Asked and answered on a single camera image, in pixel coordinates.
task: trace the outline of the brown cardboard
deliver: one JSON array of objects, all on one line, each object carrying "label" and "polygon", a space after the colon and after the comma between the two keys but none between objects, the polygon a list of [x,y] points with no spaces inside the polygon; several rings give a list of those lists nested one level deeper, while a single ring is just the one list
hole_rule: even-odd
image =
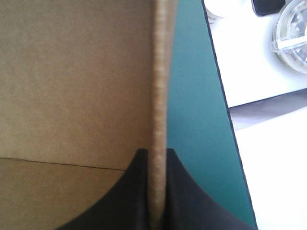
[{"label": "brown cardboard", "polygon": [[[149,213],[157,228],[175,12],[176,0],[2,1],[0,158],[126,169],[135,150],[150,149]],[[93,180],[94,169],[68,165],[0,160],[0,167],[0,229],[8,230],[52,229],[118,179],[118,171]]]},{"label": "brown cardboard", "polygon": [[0,160],[0,229],[53,230],[92,206],[122,174],[119,170]]},{"label": "brown cardboard", "polygon": [[153,230],[159,229],[165,208],[167,95],[176,6],[177,0],[157,0],[153,9],[153,140],[148,161],[148,206]]},{"label": "brown cardboard", "polygon": [[0,157],[125,169],[148,148],[151,9],[2,1]]}]

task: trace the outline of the green surface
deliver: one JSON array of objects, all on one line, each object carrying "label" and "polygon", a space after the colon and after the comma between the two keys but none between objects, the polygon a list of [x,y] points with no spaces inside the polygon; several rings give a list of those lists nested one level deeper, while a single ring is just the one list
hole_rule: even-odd
[{"label": "green surface", "polygon": [[255,226],[201,0],[179,0],[168,146],[221,206]]}]

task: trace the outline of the round plastic container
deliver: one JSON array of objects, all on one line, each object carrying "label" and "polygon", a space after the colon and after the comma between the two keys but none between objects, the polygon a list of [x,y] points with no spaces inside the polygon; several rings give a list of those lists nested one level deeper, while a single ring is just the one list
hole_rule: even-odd
[{"label": "round plastic container", "polygon": [[307,74],[307,0],[293,0],[282,8],[272,50],[288,66]]}]

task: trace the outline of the black phone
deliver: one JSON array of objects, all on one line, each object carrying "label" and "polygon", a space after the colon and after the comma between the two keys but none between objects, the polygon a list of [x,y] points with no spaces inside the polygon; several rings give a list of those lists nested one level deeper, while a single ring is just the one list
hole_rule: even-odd
[{"label": "black phone", "polygon": [[277,13],[285,5],[285,0],[252,0],[252,2],[258,16]]}]

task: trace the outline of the black object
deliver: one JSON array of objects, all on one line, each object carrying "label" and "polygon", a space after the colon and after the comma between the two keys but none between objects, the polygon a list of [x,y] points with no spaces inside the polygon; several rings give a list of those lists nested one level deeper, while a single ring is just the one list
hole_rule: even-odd
[{"label": "black object", "polygon": [[165,230],[252,230],[214,202],[167,151]]},{"label": "black object", "polygon": [[259,16],[277,13],[285,5],[285,0],[253,0],[254,11]]},{"label": "black object", "polygon": [[147,150],[138,150],[114,187],[93,207],[58,230],[145,230],[147,155]]}]

